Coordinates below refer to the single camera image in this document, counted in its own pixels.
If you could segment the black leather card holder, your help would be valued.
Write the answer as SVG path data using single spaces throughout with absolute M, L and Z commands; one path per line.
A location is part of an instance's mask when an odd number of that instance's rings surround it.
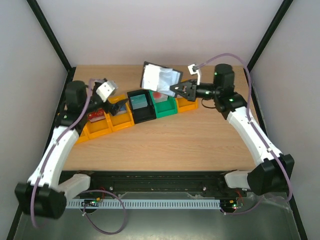
M 145 61 L 140 88 L 176 98 L 178 94 L 170 90 L 170 87 L 179 84 L 182 77 L 182 71 Z

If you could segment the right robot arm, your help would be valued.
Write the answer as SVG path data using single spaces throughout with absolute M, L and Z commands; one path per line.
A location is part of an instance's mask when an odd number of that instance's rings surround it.
M 234 81 L 232 66 L 221 63 L 214 68 L 212 83 L 190 79 L 170 86 L 170 90 L 190 102 L 212 100 L 214 108 L 234 127 L 253 158 L 253 170 L 233 170 L 224 175 L 224 180 L 218 183 L 222 195 L 229 196 L 236 188 L 250 190 L 258 196 L 285 192 L 289 190 L 295 161 L 268 139 L 255 121 L 248 101 L 235 92 Z

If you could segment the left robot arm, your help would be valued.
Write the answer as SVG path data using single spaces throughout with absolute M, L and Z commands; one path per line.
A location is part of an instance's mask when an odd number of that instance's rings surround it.
M 27 182 L 18 183 L 14 190 L 24 214 L 58 219 L 70 200 L 89 189 L 91 178 L 87 174 L 76 173 L 62 183 L 60 176 L 89 115 L 103 110 L 114 116 L 128 101 L 109 102 L 117 89 L 116 83 L 106 78 L 91 79 L 89 83 L 74 80 L 66 85 L 65 106 L 55 120 L 50 143 Z

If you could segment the blue card stack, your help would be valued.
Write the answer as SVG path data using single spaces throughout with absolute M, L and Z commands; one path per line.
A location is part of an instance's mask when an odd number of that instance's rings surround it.
M 122 114 L 125 114 L 127 113 L 127 107 L 126 105 L 124 104 L 118 111 L 117 115 L 122 115 Z

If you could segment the red circle card stack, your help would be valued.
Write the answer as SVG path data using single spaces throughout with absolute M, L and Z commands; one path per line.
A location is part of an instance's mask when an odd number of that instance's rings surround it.
M 160 92 L 153 92 L 152 97 L 154 99 L 154 102 L 162 103 L 168 100 L 168 96 L 166 94 L 160 93 Z

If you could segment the teal card stack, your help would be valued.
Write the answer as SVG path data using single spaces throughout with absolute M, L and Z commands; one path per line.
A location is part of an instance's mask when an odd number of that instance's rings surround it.
M 145 94 L 131 96 L 130 102 L 133 110 L 145 108 L 148 106 L 148 102 Z

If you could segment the right yellow bin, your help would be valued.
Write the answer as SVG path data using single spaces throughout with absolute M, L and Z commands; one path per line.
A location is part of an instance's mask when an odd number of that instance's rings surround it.
M 179 113 L 195 110 L 198 108 L 198 100 L 188 101 L 187 99 L 179 96 L 175 93 L 175 100 L 177 104 L 177 110 Z

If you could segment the green bin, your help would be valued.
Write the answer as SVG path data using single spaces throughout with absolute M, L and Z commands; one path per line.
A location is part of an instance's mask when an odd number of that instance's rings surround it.
M 167 117 L 170 115 L 175 115 L 178 113 L 178 107 L 174 97 L 167 96 L 166 100 L 156 102 L 156 98 L 154 97 L 155 92 L 149 90 L 149 94 L 154 106 L 157 119 Z

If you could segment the far left yellow bin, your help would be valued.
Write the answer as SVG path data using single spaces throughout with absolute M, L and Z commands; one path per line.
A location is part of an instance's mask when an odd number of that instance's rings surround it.
M 106 119 L 93 123 L 87 122 L 75 144 L 84 143 L 107 134 L 110 133 Z

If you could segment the black bin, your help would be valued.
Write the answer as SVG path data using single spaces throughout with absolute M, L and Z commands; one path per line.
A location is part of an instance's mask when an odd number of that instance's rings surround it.
M 141 95 L 141 94 L 145 94 L 148 106 L 133 110 L 130 97 Z M 155 108 L 148 90 L 138 89 L 138 90 L 128 91 L 127 96 L 128 96 L 129 106 L 130 106 L 130 110 L 131 110 L 132 117 L 135 124 L 156 119 Z

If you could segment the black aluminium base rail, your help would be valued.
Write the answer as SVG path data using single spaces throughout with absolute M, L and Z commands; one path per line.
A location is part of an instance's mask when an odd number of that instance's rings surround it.
M 234 197 L 236 192 L 253 192 L 261 196 L 268 193 L 290 192 L 284 175 L 257 176 L 253 185 L 242 186 L 237 180 L 235 186 L 227 183 L 232 171 L 84 171 L 90 177 L 89 188 L 104 189 L 116 194 L 126 192 L 187 192 L 206 197 Z

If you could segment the left frame post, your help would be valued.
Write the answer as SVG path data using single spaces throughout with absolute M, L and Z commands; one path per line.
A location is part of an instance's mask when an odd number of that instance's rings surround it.
M 45 14 L 43 13 L 39 3 L 37 0 L 27 0 L 26 1 L 32 10 L 34 16 L 36 17 L 37 21 L 39 22 L 42 30 L 44 31 L 46 37 L 48 38 L 49 42 L 51 43 L 53 49 L 55 50 L 59 60 L 61 61 L 62 65 L 64 66 L 67 72 L 70 72 L 73 67 L 71 66 L 70 62 L 67 59 L 54 31 L 52 30 Z

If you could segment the frame post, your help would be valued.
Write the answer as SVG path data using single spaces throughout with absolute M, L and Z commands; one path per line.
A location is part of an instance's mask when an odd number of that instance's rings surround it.
M 39 3 L 37 0 L 27 0 L 26 1 L 32 10 L 34 16 L 36 17 L 37 21 L 39 22 L 42 30 L 44 31 L 46 37 L 48 38 L 49 42 L 51 43 L 53 49 L 55 50 L 59 60 L 61 61 L 62 65 L 64 66 L 67 72 L 70 72 L 73 67 L 71 66 L 70 62 L 67 59 L 54 31 L 52 30 L 45 14 L 43 13 Z
M 276 29 L 280 25 L 282 19 L 286 15 L 287 11 L 289 10 L 289 8 L 293 2 L 294 2 L 294 0 L 283 0 L 282 3 L 280 4 L 277 12 L 275 13 L 274 17 L 272 18 L 272 21 L 270 22 L 262 39 L 260 40 L 257 48 L 255 49 L 252 57 L 250 58 L 250 60 L 247 64 L 247 68 L 248 68 L 249 72 L 251 72 L 253 70 L 255 64 L 258 62 L 260 56 L 262 55 L 263 51 L 265 50 L 266 46 L 268 45 L 273 34 L 275 33 Z

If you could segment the right frame post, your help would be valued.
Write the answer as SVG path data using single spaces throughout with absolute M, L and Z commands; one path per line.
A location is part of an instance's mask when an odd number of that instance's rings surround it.
M 255 64 L 258 62 L 260 56 L 262 55 L 263 51 L 265 50 L 266 46 L 268 45 L 273 34 L 275 33 L 276 29 L 280 25 L 282 19 L 286 15 L 287 11 L 289 10 L 289 8 L 293 2 L 294 2 L 294 0 L 283 0 L 282 3 L 280 4 L 277 12 L 275 13 L 274 17 L 272 18 L 272 21 L 270 22 L 262 39 L 260 40 L 257 48 L 255 49 L 252 57 L 250 58 L 250 60 L 247 64 L 247 68 L 248 68 L 249 72 L 251 72 L 253 70 Z

